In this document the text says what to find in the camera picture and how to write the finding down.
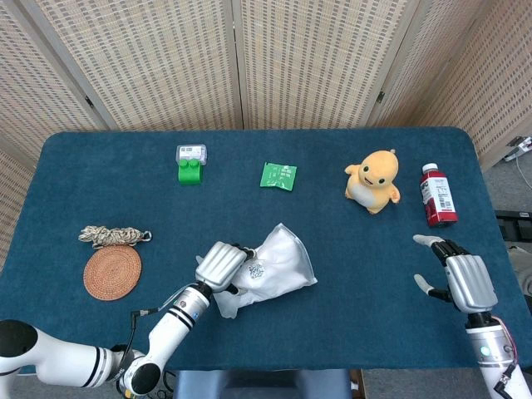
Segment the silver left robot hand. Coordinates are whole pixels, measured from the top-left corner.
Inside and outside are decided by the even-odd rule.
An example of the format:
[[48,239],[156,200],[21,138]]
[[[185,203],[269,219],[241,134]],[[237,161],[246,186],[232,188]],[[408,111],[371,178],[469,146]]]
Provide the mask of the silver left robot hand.
[[240,289],[233,284],[234,277],[244,263],[255,256],[254,249],[218,241],[198,261],[195,281],[198,285],[207,286],[211,293],[227,291],[237,295]]

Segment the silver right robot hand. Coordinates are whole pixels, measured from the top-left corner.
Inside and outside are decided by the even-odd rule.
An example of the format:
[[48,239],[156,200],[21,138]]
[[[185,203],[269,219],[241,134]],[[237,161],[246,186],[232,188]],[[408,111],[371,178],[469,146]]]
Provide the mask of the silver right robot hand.
[[490,312],[498,303],[489,272],[481,256],[470,254],[452,240],[415,234],[413,240],[430,247],[440,260],[447,289],[434,288],[420,274],[414,275],[418,288],[427,296],[453,303],[467,314]]

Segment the grey plastic cover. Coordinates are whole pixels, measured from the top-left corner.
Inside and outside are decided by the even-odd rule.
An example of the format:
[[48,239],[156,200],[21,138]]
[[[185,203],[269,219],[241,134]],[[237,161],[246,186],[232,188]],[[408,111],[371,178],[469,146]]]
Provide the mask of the grey plastic cover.
[[532,297],[532,253],[511,246],[508,254],[522,293]]

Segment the red juice bottle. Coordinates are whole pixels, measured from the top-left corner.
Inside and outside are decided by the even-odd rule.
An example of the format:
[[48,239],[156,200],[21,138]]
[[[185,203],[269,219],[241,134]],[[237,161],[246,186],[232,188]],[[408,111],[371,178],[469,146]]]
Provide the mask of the red juice bottle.
[[454,224],[458,221],[448,179],[436,163],[422,166],[420,190],[426,221],[430,227]]

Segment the green toy building block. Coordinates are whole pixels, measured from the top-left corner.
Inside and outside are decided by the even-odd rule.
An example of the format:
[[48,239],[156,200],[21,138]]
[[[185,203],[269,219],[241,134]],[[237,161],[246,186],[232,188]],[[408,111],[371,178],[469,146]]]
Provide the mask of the green toy building block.
[[181,185],[200,185],[203,180],[203,165],[197,159],[178,161],[178,181]]

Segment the round woven rattan coaster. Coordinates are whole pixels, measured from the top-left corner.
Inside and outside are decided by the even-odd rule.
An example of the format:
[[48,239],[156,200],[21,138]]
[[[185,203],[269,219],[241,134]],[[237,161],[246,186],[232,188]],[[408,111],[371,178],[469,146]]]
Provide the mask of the round woven rattan coaster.
[[87,261],[83,273],[86,291],[101,301],[124,298],[141,276],[140,255],[127,245],[98,249]]

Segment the green foil sachet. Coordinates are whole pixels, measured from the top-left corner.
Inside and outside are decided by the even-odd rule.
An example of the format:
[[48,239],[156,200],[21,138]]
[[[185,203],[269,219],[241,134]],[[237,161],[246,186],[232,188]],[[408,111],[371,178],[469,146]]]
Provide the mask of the green foil sachet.
[[259,185],[262,188],[279,188],[292,191],[296,174],[296,166],[265,162]]

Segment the teal table cloth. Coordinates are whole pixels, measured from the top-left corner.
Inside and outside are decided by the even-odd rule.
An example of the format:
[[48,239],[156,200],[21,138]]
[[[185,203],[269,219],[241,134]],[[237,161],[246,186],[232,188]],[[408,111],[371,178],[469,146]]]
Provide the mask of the teal table cloth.
[[[181,185],[178,145],[205,145],[200,185]],[[396,151],[401,199],[370,214],[347,199],[348,165]],[[292,165],[292,191],[262,188],[264,163]],[[422,166],[451,189],[454,224],[430,227]],[[0,320],[60,339],[111,347],[131,335],[130,314],[192,282],[195,258],[217,241],[257,246],[277,224],[304,243],[317,282],[225,319],[215,306],[169,361],[171,369],[469,367],[466,316],[428,298],[444,270],[415,234],[480,255],[522,364],[532,362],[532,317],[511,268],[475,148],[454,127],[315,131],[62,132],[48,138],[4,270]],[[89,258],[109,246],[140,255],[138,284],[101,301],[85,289]]]

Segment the small clear plastic box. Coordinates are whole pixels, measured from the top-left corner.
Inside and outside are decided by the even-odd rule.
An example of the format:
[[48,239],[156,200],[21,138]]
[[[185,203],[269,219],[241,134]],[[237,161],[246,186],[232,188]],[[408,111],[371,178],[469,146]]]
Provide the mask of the small clear plastic box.
[[200,164],[205,165],[207,162],[207,147],[201,145],[178,145],[176,147],[175,160],[180,163],[181,160],[197,160]]

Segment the blue grey robot torso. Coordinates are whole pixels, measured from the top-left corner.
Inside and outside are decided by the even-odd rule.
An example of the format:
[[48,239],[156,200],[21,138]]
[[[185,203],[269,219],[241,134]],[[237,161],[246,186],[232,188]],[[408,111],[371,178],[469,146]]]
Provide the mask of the blue grey robot torso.
[[181,371],[173,399],[352,399],[352,389],[346,369]]

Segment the orange plush dinosaur toy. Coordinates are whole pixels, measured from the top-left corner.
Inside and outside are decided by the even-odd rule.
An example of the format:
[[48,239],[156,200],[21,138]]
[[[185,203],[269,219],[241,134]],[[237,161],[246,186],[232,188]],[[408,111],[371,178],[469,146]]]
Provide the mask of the orange plush dinosaur toy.
[[401,199],[399,189],[393,184],[398,173],[396,151],[378,150],[368,155],[359,165],[348,165],[345,196],[356,201],[370,214],[378,214],[389,202]]

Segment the white power strip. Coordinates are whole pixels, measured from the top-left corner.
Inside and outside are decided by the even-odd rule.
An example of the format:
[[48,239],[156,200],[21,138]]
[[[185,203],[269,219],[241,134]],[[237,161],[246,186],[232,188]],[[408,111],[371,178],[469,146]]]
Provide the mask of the white power strip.
[[510,162],[522,156],[523,154],[532,151],[532,137],[524,138],[505,158],[505,162]]

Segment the woven folding screen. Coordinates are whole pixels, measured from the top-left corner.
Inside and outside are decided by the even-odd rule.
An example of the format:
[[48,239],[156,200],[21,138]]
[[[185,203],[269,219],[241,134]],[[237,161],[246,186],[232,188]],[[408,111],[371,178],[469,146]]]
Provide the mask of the woven folding screen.
[[489,169],[532,135],[532,0],[0,0],[0,273],[58,132],[359,126]]

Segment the black equipment frame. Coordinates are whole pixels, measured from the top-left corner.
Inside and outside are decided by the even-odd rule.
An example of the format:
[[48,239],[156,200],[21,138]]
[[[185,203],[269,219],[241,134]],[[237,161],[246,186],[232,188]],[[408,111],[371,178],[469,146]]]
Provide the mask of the black equipment frame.
[[504,241],[532,243],[532,212],[496,210]]

